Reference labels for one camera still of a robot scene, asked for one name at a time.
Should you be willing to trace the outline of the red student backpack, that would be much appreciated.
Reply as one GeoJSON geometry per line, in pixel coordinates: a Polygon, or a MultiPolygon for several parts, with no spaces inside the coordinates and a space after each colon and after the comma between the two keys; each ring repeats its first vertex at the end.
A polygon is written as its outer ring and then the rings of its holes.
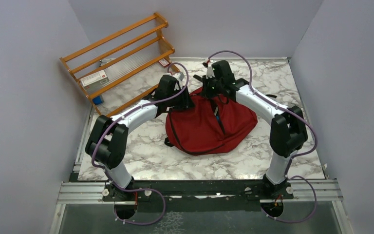
{"type": "Polygon", "coordinates": [[[228,153],[255,128],[257,115],[223,95],[207,99],[200,95],[201,90],[189,92],[194,108],[168,111],[164,143],[193,156],[228,153]],[[216,107],[222,127],[214,115],[216,107]]]}

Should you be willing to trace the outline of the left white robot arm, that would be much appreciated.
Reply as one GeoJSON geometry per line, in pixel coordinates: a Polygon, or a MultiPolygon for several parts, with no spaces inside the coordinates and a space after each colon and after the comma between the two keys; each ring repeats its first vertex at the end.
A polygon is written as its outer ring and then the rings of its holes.
{"type": "Polygon", "coordinates": [[[115,194],[121,200],[133,196],[132,176],[123,162],[128,135],[144,124],[155,119],[171,107],[188,107],[188,89],[182,85],[182,72],[165,73],[159,84],[147,96],[127,111],[107,117],[100,115],[93,126],[85,146],[85,152],[92,157],[95,167],[105,170],[116,185],[115,194]]]}

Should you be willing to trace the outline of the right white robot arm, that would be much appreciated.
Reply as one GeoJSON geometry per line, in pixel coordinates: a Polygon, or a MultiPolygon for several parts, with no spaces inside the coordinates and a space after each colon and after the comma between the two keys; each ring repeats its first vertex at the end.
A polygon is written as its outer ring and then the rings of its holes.
{"type": "Polygon", "coordinates": [[[269,143],[273,156],[261,187],[265,197],[274,198],[281,192],[280,184],[287,180],[292,157],[308,139],[301,108],[279,104],[257,91],[249,81],[235,79],[226,60],[213,64],[204,62],[203,66],[206,68],[201,80],[204,97],[223,95],[229,101],[247,107],[270,125],[269,143]]]}

